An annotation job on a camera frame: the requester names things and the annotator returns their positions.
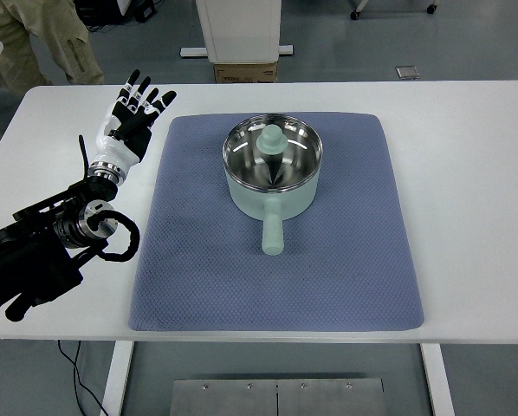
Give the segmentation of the white robotic hand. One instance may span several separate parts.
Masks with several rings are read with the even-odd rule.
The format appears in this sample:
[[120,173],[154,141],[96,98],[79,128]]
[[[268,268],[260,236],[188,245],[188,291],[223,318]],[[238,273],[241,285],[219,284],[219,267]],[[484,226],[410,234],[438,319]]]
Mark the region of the white robotic hand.
[[157,98],[157,88],[143,97],[151,78],[146,76],[133,90],[139,75],[138,69],[130,74],[102,122],[102,132],[96,138],[98,150],[89,163],[89,176],[126,179],[130,169],[146,154],[155,120],[177,97],[175,91],[168,91]]

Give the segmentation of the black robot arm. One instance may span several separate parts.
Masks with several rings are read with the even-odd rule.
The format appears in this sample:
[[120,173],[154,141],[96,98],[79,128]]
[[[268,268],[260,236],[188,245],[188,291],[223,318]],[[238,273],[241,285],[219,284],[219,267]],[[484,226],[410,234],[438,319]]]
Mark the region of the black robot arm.
[[124,263],[137,253],[138,226],[110,203],[177,96],[150,83],[139,70],[131,73],[102,122],[97,154],[82,159],[82,180],[14,213],[14,223],[0,230],[0,309],[10,321],[80,285],[80,269],[94,257]]

